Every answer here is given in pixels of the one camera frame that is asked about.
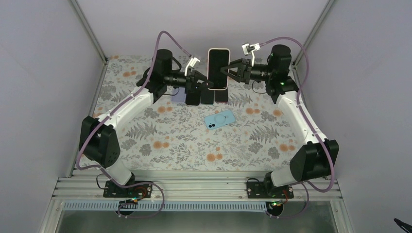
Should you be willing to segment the black phone case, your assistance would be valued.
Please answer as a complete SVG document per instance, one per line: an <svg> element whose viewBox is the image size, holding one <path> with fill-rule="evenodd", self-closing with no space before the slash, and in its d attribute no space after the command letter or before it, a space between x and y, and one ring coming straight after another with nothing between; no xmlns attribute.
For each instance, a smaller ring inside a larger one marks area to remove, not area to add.
<svg viewBox="0 0 412 233"><path fill-rule="evenodd" d="M190 106L200 105L201 92L188 92L185 99L185 104Z"/></svg>

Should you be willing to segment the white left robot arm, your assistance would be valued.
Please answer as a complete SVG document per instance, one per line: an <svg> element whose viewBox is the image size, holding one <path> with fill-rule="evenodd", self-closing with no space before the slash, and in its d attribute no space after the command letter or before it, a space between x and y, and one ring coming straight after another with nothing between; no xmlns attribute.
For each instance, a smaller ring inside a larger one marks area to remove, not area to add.
<svg viewBox="0 0 412 233"><path fill-rule="evenodd" d="M194 66L200 60L190 57L183 67L167 49L155 52L151 65L142 75L133 91L112 109L98 117L87 116L82 121L79 141L79 152L76 167L79 170L89 169L81 166L81 156L84 155L95 164L124 197L135 191L134 175L126 168L119 158L120 145L117 130L129 123L137 114L156 103L169 86L184 88L185 92L199 94L212 86L206 76L195 70Z"/></svg>

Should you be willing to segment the light blue phone case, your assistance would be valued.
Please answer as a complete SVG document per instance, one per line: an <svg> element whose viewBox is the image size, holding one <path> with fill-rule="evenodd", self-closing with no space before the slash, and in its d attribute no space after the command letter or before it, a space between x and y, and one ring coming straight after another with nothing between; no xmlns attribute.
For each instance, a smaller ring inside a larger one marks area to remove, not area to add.
<svg viewBox="0 0 412 233"><path fill-rule="evenodd" d="M231 110L225 110L204 117L204 123L207 129L215 130L223 126L232 124L236 121L235 116Z"/></svg>

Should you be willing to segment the dark teal smartphone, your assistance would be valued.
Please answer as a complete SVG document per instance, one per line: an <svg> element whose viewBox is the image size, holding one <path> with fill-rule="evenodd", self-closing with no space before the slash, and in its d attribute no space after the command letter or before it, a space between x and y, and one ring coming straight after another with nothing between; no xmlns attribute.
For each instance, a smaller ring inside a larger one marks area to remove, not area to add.
<svg viewBox="0 0 412 233"><path fill-rule="evenodd" d="M201 92L200 104L213 105L214 96L215 96L215 91L209 90L209 89L204 89Z"/></svg>

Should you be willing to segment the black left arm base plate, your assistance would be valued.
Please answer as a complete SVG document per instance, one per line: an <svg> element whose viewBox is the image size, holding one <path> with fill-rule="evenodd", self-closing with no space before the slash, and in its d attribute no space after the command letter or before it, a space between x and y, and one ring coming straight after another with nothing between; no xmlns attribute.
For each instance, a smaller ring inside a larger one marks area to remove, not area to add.
<svg viewBox="0 0 412 233"><path fill-rule="evenodd" d="M119 187L112 181L105 183L103 197L104 198L125 198L125 199L141 199L150 198L151 191L153 189L152 184L141 184L129 188Z"/></svg>

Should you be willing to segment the lilac phone case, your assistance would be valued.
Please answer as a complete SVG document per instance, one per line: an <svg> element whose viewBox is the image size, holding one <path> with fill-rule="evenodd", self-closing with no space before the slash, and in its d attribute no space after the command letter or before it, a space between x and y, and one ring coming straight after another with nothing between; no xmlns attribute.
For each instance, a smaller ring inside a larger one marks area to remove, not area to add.
<svg viewBox="0 0 412 233"><path fill-rule="evenodd" d="M171 101L177 102L177 103L185 103L186 101L185 88L184 87L175 88L172 91Z"/></svg>

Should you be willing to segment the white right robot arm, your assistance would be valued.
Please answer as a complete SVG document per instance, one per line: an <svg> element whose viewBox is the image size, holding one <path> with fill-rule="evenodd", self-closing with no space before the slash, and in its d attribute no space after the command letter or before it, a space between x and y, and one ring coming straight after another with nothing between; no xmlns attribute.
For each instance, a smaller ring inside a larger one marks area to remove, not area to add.
<svg viewBox="0 0 412 233"><path fill-rule="evenodd" d="M276 197L282 187L296 183L309 183L312 179L330 177L330 184L319 192L328 192L335 182L335 169L339 145L322 133L310 116L301 98L301 90L289 75L291 50L285 45L274 45L267 64L257 64L253 59L238 59L221 65L219 71L239 83L250 81L265 83L266 93L288 118L292 131L301 147L289 166L268 172L263 181L264 194Z"/></svg>

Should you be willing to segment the magenta smartphone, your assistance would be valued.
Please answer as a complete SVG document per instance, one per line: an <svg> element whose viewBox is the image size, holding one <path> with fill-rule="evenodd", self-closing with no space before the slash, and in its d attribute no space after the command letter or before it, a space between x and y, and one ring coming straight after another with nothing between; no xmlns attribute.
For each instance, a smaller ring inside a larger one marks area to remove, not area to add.
<svg viewBox="0 0 412 233"><path fill-rule="evenodd" d="M228 90L214 91L214 99L216 103L228 102Z"/></svg>

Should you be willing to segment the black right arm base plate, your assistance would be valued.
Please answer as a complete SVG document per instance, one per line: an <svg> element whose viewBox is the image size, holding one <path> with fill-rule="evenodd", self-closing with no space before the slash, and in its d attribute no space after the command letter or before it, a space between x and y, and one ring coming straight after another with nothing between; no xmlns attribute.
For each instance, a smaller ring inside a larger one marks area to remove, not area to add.
<svg viewBox="0 0 412 233"><path fill-rule="evenodd" d="M289 185L274 187L264 182L250 180L246 182L246 193L249 199L293 199L293 188Z"/></svg>

